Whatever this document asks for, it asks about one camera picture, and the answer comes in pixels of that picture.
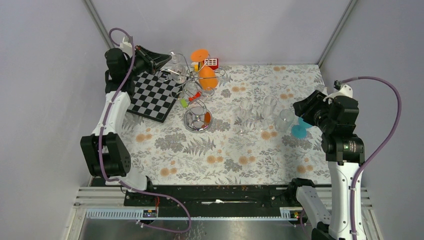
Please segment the blue wine glass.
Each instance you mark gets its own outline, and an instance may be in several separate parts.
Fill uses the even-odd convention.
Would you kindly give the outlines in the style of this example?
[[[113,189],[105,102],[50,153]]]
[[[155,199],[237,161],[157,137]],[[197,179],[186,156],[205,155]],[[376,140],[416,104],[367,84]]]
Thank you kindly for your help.
[[[305,122],[302,118],[297,119],[297,124],[291,128],[291,135],[297,139],[304,139],[308,134],[308,129],[313,126]]]

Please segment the clear wine glass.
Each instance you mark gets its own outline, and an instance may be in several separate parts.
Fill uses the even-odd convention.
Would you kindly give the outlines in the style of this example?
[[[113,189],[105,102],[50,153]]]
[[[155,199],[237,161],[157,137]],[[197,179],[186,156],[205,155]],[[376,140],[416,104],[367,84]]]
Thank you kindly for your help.
[[[256,122],[256,129],[259,131],[266,131],[269,127],[268,120],[272,116],[277,105],[277,98],[272,95],[268,95],[263,99],[261,108],[261,119]]]
[[[171,56],[170,77],[177,84],[183,84],[186,81],[187,68],[184,62],[184,56],[176,50],[169,52]]]
[[[249,99],[242,100],[237,109],[236,116],[236,134],[244,135],[249,132],[249,118],[251,117],[253,110],[253,102]]]

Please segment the orange wine glass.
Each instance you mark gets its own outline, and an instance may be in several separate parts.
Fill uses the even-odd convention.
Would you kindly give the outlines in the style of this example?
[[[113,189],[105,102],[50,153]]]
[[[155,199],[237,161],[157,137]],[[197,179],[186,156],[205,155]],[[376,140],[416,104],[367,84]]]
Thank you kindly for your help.
[[[205,59],[210,59],[209,51],[201,48],[192,52],[190,59],[192,62],[202,62]],[[199,71],[198,82],[204,90],[211,90],[217,87],[219,81],[216,76],[215,70],[212,70],[209,66],[204,65]]]

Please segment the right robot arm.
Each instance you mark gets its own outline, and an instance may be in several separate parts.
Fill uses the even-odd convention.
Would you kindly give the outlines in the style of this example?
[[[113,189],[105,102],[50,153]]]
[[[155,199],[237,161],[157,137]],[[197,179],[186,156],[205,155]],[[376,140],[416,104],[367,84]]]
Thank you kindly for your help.
[[[331,211],[319,199],[312,180],[294,178],[284,193],[293,206],[301,205],[312,226],[313,240],[365,240],[362,221],[361,173],[363,141],[354,134],[358,101],[348,95],[326,96],[315,90],[293,104],[294,113],[318,127],[331,180]]]

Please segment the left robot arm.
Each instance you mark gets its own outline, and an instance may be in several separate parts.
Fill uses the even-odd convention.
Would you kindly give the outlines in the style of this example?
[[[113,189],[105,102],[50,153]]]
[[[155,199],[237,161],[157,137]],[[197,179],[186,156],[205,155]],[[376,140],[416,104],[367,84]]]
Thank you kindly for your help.
[[[120,133],[139,75],[155,74],[171,60],[171,56],[136,45],[131,54],[115,47],[107,50],[104,57],[108,67],[105,71],[105,105],[95,129],[81,138],[81,150],[93,177],[101,177],[107,184],[121,185],[136,192],[136,199],[148,206],[154,202],[155,192],[148,187],[150,179],[147,176],[131,169],[131,156]]]

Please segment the chrome wine glass rack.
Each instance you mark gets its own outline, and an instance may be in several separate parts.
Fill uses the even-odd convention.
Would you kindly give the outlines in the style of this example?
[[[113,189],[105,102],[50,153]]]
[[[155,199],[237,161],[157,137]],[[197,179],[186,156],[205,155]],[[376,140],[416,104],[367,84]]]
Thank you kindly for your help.
[[[219,59],[211,57],[206,49],[194,51],[190,56],[191,62],[175,50],[171,50],[169,55],[170,66],[159,72],[167,74],[165,82],[176,84],[176,90],[172,90],[170,96],[180,101],[185,109],[183,125],[192,133],[205,132],[213,123],[205,98],[215,94],[219,78],[224,77],[226,72],[219,67]]]

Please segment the black white checkerboard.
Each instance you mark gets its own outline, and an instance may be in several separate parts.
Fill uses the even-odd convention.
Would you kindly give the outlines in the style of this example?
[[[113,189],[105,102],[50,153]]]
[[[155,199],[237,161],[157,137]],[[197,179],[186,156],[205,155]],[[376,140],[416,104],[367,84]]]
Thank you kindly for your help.
[[[135,81],[135,91],[127,112],[164,123],[176,102],[182,85],[169,78],[167,71],[158,75],[144,72]]]

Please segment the green small block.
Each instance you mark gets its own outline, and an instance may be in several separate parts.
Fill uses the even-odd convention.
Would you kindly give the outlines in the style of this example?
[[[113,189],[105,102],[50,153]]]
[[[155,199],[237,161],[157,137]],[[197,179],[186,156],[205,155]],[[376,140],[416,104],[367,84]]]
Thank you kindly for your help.
[[[183,108],[187,108],[188,107],[188,103],[187,103],[187,101],[184,98],[180,99],[179,101],[180,101],[180,104],[181,104],[181,106]]]

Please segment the red curved block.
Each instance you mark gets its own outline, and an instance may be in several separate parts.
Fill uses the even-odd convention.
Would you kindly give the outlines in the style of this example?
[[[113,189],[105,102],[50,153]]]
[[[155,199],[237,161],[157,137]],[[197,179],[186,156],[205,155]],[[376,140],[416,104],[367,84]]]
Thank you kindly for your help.
[[[188,100],[190,101],[190,102],[192,102],[192,101],[194,101],[194,100],[196,100],[196,99],[198,99],[199,97],[201,97],[202,96],[202,94],[198,91],[195,95],[193,95],[192,97],[189,97],[188,98]]]

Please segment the red white block toy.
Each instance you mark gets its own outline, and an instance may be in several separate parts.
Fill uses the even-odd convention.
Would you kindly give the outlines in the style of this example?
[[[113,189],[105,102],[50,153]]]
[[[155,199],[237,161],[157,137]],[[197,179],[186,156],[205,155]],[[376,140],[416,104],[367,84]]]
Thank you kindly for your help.
[[[202,62],[192,62],[191,65],[195,72],[198,72],[204,65],[210,67],[212,70],[217,70],[219,68],[219,59],[206,58]]]

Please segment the floral tablecloth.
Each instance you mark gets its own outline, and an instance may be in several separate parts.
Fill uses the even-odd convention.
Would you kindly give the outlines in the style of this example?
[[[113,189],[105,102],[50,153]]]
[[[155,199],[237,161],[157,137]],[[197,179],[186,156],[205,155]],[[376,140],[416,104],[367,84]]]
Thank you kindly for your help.
[[[326,92],[317,65],[225,65],[225,77],[212,97],[205,99],[212,113],[211,128],[188,131],[185,109],[176,102],[163,123],[132,113],[123,120],[121,139],[132,160],[131,169],[148,176],[155,185],[286,184],[293,178],[328,184],[330,172],[321,148],[321,131],[307,130],[303,139],[287,129],[276,129],[281,110],[313,91]],[[268,129],[259,131],[263,100],[277,104]],[[242,100],[251,100],[248,133],[236,133]]]

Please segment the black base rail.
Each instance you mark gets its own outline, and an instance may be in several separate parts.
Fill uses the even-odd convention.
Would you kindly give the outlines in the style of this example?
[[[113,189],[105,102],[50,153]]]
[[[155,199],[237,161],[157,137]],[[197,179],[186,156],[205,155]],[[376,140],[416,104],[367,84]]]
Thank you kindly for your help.
[[[298,218],[303,208],[288,185],[154,185],[126,192],[125,207],[152,208],[161,218]]]

